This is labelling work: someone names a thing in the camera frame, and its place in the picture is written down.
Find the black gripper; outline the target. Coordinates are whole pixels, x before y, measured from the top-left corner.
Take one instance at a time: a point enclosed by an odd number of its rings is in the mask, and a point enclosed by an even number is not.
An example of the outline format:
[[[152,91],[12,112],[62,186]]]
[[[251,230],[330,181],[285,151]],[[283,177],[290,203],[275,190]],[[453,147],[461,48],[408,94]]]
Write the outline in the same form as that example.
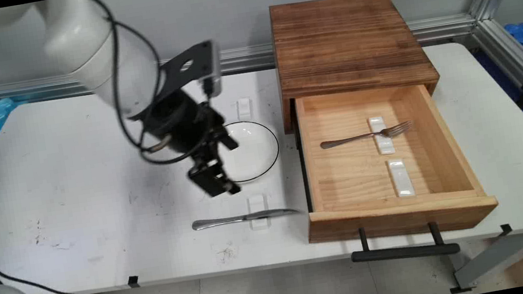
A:
[[[213,109],[209,99],[198,104],[186,92],[172,93],[146,108],[141,120],[144,133],[179,153],[173,159],[146,158],[146,162],[166,165],[192,158],[195,165],[189,170],[188,179],[206,195],[234,195],[242,190],[228,177],[218,152],[219,143],[229,150],[238,148],[238,143],[225,128],[226,119]]]

